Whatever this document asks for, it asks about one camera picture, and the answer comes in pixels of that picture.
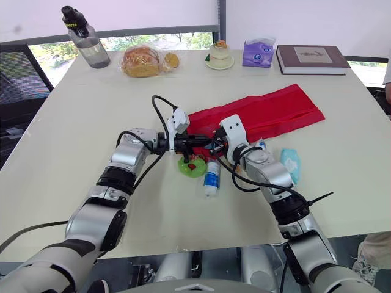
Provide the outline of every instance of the window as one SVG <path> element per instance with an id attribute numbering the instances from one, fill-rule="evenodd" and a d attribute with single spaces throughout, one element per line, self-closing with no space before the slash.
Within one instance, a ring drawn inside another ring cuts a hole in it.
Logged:
<path id="1" fill-rule="evenodd" d="M 208 49 L 212 45 L 212 33 L 190 32 L 134 35 L 129 37 L 101 38 L 101 42 L 108 51 L 124 51 L 130 46 L 147 42 L 169 44 L 169 49 L 174 50 L 198 50 Z M 71 41 L 31 45 L 29 47 L 54 87 L 60 82 L 79 54 Z"/>
<path id="2" fill-rule="evenodd" d="M 366 87 L 384 87 L 387 63 L 368 61 L 348 61 L 353 72 Z"/>

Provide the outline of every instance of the red cloth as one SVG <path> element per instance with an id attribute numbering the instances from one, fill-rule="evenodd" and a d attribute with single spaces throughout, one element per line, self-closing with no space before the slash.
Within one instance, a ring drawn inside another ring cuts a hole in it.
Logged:
<path id="1" fill-rule="evenodd" d="M 324 120 L 322 112 L 297 85 L 293 84 L 263 96 L 247 96 L 221 107 L 205 109 L 189 115 L 189 134 L 213 136 L 224 118 L 238 114 L 247 133 L 247 140 L 280 134 Z M 203 148 L 194 148 L 196 154 L 209 155 Z"/>

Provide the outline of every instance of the bottle label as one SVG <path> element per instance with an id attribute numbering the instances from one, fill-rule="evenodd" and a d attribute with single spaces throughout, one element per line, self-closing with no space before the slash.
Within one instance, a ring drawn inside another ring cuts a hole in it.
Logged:
<path id="1" fill-rule="evenodd" d="M 211 172 L 206 173 L 205 179 L 203 180 L 203 185 L 211 185 L 219 188 L 219 175 L 213 174 Z"/>

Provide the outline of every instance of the plastic bag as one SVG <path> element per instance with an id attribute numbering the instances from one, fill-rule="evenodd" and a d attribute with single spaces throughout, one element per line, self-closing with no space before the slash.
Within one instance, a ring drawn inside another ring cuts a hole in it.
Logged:
<path id="1" fill-rule="evenodd" d="M 180 64 L 180 58 L 176 51 L 161 50 L 171 44 L 160 42 L 157 44 L 141 44 L 129 47 L 120 61 L 122 71 L 132 78 L 144 78 L 169 73 Z"/>
<path id="2" fill-rule="evenodd" d="M 273 58 L 273 37 L 263 37 L 244 42 L 243 66 L 270 67 Z"/>

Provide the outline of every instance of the white wall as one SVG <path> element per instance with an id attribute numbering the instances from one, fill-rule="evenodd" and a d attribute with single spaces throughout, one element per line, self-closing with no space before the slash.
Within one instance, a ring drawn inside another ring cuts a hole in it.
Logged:
<path id="1" fill-rule="evenodd" d="M 227 0 L 227 43 L 262 35 L 276 43 L 337 45 L 342 54 L 387 57 L 391 0 Z"/>
<path id="2" fill-rule="evenodd" d="M 97 31 L 218 24 L 217 0 L 0 1 L 0 42 L 67 34 L 65 5 L 82 12 Z"/>

